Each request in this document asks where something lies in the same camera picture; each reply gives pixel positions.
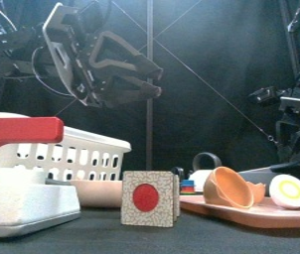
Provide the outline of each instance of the black backdrop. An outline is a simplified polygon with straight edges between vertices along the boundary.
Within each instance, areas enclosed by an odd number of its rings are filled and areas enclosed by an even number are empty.
[[[77,6],[84,2],[63,1]],[[274,145],[257,127],[274,135],[278,105],[261,108],[246,96],[260,87],[294,84],[281,2],[154,0],[154,62],[165,69],[155,82],[163,94],[154,100],[154,170],[174,166],[189,170],[194,156],[203,151],[215,153],[237,171],[277,163]],[[21,28],[45,21],[56,1],[4,3]],[[289,15],[297,3],[288,1]],[[100,5],[106,11],[107,1]],[[146,16],[146,0],[114,0],[104,25],[144,54]],[[293,36],[300,63],[300,28]],[[69,102],[49,94],[36,80],[11,80],[4,85],[0,81],[0,111],[53,116]],[[71,127],[128,141],[132,151],[124,156],[123,170],[144,169],[146,102],[116,109],[87,108],[76,102],[59,117]]]

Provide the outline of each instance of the beige object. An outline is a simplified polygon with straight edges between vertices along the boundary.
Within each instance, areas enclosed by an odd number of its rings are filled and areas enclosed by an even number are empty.
[[[167,171],[126,171],[120,222],[173,227],[179,215],[178,177]]]
[[[118,208],[122,206],[122,181],[71,180],[80,206]]]
[[[205,202],[235,208],[250,208],[262,200],[264,190],[264,185],[248,184],[230,168],[217,167],[205,182]]]

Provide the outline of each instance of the white laundry basket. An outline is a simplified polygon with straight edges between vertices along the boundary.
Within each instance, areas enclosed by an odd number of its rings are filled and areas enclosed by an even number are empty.
[[[0,118],[27,117],[1,113]],[[21,167],[43,170],[59,181],[119,180],[123,154],[130,143],[64,127],[64,139],[57,144],[8,144],[0,147],[0,168]]]

